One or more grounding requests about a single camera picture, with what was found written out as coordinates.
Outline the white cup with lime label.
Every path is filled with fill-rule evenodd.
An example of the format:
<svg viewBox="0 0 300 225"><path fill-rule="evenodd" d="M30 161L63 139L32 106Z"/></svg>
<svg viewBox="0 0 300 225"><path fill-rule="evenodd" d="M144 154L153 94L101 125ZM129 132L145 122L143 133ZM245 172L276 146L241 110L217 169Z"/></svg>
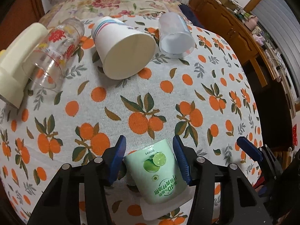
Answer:
<svg viewBox="0 0 300 225"><path fill-rule="evenodd" d="M158 219L192 199L194 189L183 180L166 139L128 154L124 163L141 194L146 221Z"/></svg>

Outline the white striped paper cup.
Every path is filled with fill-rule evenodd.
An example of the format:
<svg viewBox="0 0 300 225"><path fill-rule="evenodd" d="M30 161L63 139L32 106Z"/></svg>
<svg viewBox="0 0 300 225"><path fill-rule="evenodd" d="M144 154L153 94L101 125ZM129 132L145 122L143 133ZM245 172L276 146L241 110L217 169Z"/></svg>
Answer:
<svg viewBox="0 0 300 225"><path fill-rule="evenodd" d="M113 80L126 79L140 72L156 50L153 36L109 16L94 24L91 37L104 74Z"/></svg>

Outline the translucent frosted plastic cup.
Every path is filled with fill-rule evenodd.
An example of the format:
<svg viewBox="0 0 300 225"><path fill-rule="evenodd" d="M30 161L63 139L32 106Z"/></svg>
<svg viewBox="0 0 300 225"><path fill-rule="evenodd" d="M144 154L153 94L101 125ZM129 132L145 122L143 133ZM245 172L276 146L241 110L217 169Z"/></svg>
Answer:
<svg viewBox="0 0 300 225"><path fill-rule="evenodd" d="M183 17L174 12L163 14L158 20L159 48L170 58L179 59L191 54L195 41Z"/></svg>

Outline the orange print white tablecloth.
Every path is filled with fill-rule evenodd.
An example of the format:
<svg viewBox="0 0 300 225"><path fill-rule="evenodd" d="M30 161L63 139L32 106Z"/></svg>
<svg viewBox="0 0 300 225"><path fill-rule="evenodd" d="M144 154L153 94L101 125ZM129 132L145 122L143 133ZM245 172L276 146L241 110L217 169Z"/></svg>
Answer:
<svg viewBox="0 0 300 225"><path fill-rule="evenodd" d="M45 86L28 82L19 109L1 103L1 181L13 214L27 222L64 163L87 164L127 139L127 153L180 135L217 165L236 163L251 183L261 170L236 144L262 145L257 106L237 53L225 38L190 26L193 52L175 59L155 51L140 72L111 80L91 37L95 20L70 57L62 85L42 72Z"/></svg>

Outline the cream tumbler with dark interior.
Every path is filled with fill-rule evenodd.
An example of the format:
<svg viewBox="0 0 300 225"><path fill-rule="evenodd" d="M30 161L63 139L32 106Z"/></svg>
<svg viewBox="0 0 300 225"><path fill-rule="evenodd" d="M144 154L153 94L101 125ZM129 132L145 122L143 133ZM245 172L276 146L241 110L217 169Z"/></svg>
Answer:
<svg viewBox="0 0 300 225"><path fill-rule="evenodd" d="M47 34L47 28L35 22L1 51L1 100L8 105L20 108L24 88L33 71L28 57Z"/></svg>

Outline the clear glass with flower print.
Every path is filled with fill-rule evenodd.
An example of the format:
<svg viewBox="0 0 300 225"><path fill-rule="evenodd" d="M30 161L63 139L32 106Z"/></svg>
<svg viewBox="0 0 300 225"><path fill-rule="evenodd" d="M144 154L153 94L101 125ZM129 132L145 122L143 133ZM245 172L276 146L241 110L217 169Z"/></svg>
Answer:
<svg viewBox="0 0 300 225"><path fill-rule="evenodd" d="M82 22L68 18L51 29L22 64L24 73L37 85L59 88L67 62L84 35Z"/></svg>

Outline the wooden sideboard cabinet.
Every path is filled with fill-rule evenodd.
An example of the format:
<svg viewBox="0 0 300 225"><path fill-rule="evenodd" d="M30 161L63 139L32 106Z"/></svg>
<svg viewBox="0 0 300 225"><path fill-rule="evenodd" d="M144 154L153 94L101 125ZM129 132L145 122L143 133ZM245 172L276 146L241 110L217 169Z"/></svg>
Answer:
<svg viewBox="0 0 300 225"><path fill-rule="evenodd" d="M295 118L295 101L284 72L284 64L270 44L266 43L266 50L263 50L249 29L216 0L189 0L188 5L205 29L229 43L242 66L251 63L262 87L271 80L282 79L289 111L291 117Z"/></svg>

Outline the pink thermos jug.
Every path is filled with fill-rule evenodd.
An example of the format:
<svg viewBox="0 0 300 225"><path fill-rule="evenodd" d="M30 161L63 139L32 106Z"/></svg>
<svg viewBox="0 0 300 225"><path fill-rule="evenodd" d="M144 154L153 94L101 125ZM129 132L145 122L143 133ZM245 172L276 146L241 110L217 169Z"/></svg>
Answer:
<svg viewBox="0 0 300 225"><path fill-rule="evenodd" d="M244 25L250 30L253 31L257 26L258 18L254 15L250 15Z"/></svg>

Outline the grey window blind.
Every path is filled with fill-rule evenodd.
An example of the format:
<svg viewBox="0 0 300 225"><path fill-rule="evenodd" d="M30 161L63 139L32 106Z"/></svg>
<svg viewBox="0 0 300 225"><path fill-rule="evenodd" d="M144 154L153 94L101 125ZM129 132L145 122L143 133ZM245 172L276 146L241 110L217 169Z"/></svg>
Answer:
<svg viewBox="0 0 300 225"><path fill-rule="evenodd" d="M299 97L299 22L284 0L261 0L252 10L280 48Z"/></svg>

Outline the floral bed sheet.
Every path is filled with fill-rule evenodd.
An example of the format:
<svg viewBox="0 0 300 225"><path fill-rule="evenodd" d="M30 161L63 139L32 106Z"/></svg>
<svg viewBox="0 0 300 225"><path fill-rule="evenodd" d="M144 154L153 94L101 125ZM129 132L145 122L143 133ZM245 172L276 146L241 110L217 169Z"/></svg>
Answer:
<svg viewBox="0 0 300 225"><path fill-rule="evenodd" d="M87 20L103 16L120 18L124 15L141 15L148 18L174 12L191 24L179 8L180 4L176 0L63 0L54 5L39 22L51 29L63 20L73 17Z"/></svg>

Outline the brown louvered wardrobe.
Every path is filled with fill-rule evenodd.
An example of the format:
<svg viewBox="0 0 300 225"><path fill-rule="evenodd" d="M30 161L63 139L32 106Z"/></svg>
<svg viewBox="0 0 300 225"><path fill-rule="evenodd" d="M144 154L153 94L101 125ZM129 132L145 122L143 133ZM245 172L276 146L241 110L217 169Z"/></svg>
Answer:
<svg viewBox="0 0 300 225"><path fill-rule="evenodd" d="M1 0L1 50L44 15L42 0Z"/></svg>

